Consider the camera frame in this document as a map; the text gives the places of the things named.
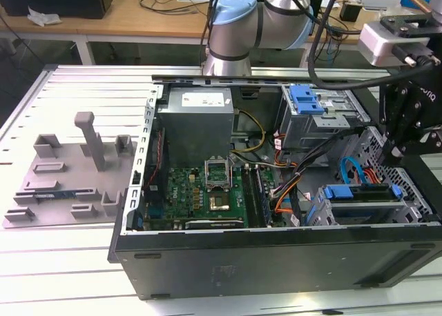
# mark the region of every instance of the gray power supply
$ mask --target gray power supply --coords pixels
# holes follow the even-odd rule
[[[159,106],[158,117],[167,131],[171,166],[200,166],[212,156],[229,156],[233,125],[230,89],[174,88],[169,102]]]

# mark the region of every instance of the green motherboard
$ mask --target green motherboard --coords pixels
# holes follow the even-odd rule
[[[146,229],[176,230],[182,229],[186,221],[225,220],[243,221],[249,227],[247,207],[242,183],[242,169],[232,168],[231,187],[208,189],[204,167],[170,168],[166,189],[166,202],[160,216],[144,218]],[[274,187],[271,170],[261,170],[262,186],[266,195]],[[211,180],[223,180],[225,168],[212,168]]]

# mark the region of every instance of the motherboard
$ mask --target motherboard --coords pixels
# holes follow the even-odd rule
[[[274,187],[273,173],[270,169],[259,171],[256,184],[262,187],[262,198],[257,206],[269,207],[269,191]],[[253,196],[250,187],[244,186],[244,173],[249,169],[233,167],[225,170],[222,166],[206,171],[205,167],[169,168],[166,201],[162,207],[148,205],[144,216],[144,227],[148,230],[182,230],[184,228],[204,228],[213,222],[238,228],[249,227],[249,199]],[[228,186],[213,186],[208,181],[228,181]]]

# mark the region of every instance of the sticker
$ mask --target sticker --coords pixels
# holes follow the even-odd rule
[[[310,192],[304,193],[302,196],[303,196],[303,198],[300,198],[299,201],[307,201],[307,200],[311,201]]]
[[[319,104],[322,107],[333,107],[333,101],[326,100],[326,101],[319,101]]]
[[[35,195],[35,197],[37,199],[45,199],[47,197],[53,198],[53,197],[55,197],[55,195],[53,195],[53,194],[37,194],[37,195]]]
[[[183,107],[224,107],[222,93],[184,93],[182,95]]]
[[[299,219],[296,218],[296,216],[293,214],[291,214],[290,221],[293,223],[294,226],[299,226],[300,224]]]
[[[282,149],[281,139],[275,139],[275,149],[277,149],[277,150],[281,150]]]

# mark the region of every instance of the metal workbench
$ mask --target metal workbench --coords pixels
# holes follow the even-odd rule
[[[301,69],[253,73],[307,77]],[[56,133],[61,143],[84,142],[73,124],[77,111],[95,113],[95,130],[103,141],[119,134],[130,134],[136,141],[146,102],[143,90],[153,74],[189,75],[199,70],[60,66],[43,71],[0,129],[0,214],[35,156],[32,144],[38,134]],[[336,79],[382,75],[384,71],[320,70],[321,77]],[[442,157],[425,161],[442,179]],[[442,259],[387,289],[142,302],[122,267],[107,262],[112,231],[111,224],[0,230],[0,315],[321,315],[324,309],[345,315],[442,314]]]

